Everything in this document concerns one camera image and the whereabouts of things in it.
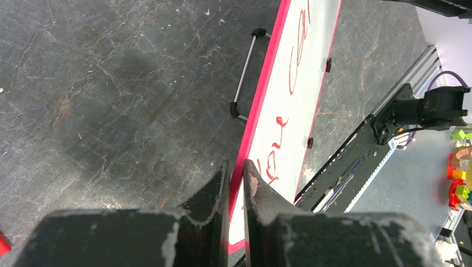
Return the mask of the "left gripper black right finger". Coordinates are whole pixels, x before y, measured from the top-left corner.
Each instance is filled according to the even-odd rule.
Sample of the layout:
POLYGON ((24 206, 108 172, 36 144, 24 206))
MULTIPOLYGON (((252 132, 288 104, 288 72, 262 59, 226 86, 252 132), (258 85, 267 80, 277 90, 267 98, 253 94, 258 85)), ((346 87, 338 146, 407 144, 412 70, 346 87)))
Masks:
POLYGON ((272 188, 253 160, 243 167, 246 266, 310 266, 309 246, 292 226, 294 218, 313 216, 287 201, 272 188))

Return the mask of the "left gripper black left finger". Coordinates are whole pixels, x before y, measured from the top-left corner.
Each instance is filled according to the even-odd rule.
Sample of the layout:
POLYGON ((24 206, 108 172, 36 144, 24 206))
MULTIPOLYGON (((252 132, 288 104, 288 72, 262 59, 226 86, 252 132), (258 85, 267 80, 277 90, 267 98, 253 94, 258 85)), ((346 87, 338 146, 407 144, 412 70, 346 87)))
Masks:
POLYGON ((227 266, 230 164, 221 160, 208 182, 179 207, 174 266, 227 266))

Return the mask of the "white board with pink rim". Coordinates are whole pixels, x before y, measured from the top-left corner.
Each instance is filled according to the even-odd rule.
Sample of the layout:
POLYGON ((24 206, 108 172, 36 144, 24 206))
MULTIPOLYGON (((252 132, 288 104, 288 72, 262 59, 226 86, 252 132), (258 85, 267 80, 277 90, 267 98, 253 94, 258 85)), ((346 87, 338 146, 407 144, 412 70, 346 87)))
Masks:
POLYGON ((294 202, 340 1, 281 1, 230 182, 230 254, 244 248, 243 165, 294 202))

